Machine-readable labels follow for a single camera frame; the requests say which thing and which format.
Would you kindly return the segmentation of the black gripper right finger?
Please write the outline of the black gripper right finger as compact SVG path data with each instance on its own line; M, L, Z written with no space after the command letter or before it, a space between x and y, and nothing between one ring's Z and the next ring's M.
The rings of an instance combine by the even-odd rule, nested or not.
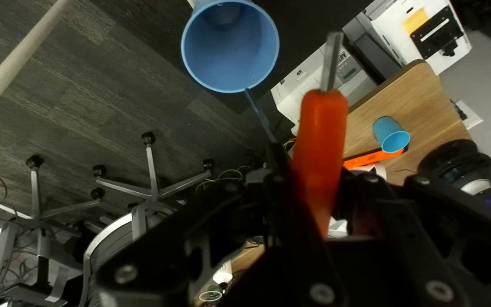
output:
M421 176L342 176L334 307L491 307L491 209Z

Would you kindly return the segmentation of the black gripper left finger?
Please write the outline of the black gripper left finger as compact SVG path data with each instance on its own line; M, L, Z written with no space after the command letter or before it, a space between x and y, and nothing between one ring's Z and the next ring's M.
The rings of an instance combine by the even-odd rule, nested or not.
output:
M325 280L324 243L279 146L269 147L269 166L254 185L213 185L111 257L95 272L102 306L191 307L206 280L252 238L266 251L223 306L308 306L312 289Z

